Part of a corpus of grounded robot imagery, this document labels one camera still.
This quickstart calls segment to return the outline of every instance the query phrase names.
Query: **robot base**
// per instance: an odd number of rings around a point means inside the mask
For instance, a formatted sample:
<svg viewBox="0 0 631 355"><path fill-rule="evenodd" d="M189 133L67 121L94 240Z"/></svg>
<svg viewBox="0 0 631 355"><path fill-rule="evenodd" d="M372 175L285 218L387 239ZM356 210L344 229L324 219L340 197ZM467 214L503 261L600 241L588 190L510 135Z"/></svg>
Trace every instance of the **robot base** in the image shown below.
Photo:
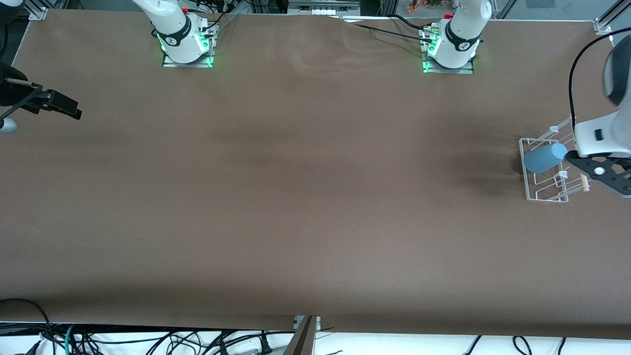
<svg viewBox="0 0 631 355"><path fill-rule="evenodd" d="M202 26L208 26L208 20L202 18ZM217 47L217 31L219 30L219 23L215 23L212 27L205 32L200 33L200 42L203 46L209 47L208 52L205 52L197 60L190 63L178 63L164 54L162 58L162 66L166 68L212 68L215 61L215 48Z"/></svg>
<svg viewBox="0 0 631 355"><path fill-rule="evenodd" d="M446 68L432 58L428 53L435 49L435 46L440 42L440 24L435 22L432 26L425 27L424 30L418 31L418 36L421 38L431 39L432 43L421 41L421 55L423 58L423 72L424 73L442 73L442 74L473 74L473 60L469 59L467 64L462 68Z"/></svg>

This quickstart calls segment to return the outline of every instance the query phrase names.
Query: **table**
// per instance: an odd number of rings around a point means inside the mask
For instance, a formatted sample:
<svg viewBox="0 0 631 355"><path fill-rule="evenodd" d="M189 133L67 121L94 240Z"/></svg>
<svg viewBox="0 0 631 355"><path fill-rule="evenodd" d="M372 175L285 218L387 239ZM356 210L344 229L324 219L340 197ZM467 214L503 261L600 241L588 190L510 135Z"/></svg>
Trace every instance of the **table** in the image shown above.
<svg viewBox="0 0 631 355"><path fill-rule="evenodd" d="M211 69L162 68L150 30L31 23L15 66L84 113L0 137L0 296L55 322L630 337L628 202L526 201L516 164L568 116L589 22L491 21L459 76L324 16L240 16ZM575 74L579 120L613 110L605 42Z"/></svg>

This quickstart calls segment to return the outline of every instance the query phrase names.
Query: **blue cup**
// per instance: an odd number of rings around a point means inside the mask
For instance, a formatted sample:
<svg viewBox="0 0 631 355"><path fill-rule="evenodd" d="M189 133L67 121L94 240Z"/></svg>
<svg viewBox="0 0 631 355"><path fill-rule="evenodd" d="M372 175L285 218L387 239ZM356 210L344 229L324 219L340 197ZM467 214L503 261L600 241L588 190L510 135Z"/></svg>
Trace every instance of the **blue cup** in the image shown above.
<svg viewBox="0 0 631 355"><path fill-rule="evenodd" d="M529 172L541 174L563 161L567 148L561 143L542 145L524 155L524 165Z"/></svg>

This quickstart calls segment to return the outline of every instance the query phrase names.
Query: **white wire dish rack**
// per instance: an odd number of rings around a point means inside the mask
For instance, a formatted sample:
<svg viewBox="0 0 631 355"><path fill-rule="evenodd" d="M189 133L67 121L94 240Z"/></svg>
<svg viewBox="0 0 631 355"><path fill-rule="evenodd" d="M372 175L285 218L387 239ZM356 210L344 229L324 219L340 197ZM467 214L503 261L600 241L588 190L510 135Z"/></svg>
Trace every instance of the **white wire dish rack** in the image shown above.
<svg viewBox="0 0 631 355"><path fill-rule="evenodd" d="M587 176L579 173L576 169L569 169L569 164L564 161L540 174L529 172L524 164L524 154L542 145L561 143L568 150L574 149L574 133L569 126L570 122L571 120L568 118L556 126L550 126L548 132L539 138L521 138L519 140L519 153L524 171L527 200L569 202L569 196L572 193L589 191Z"/></svg>

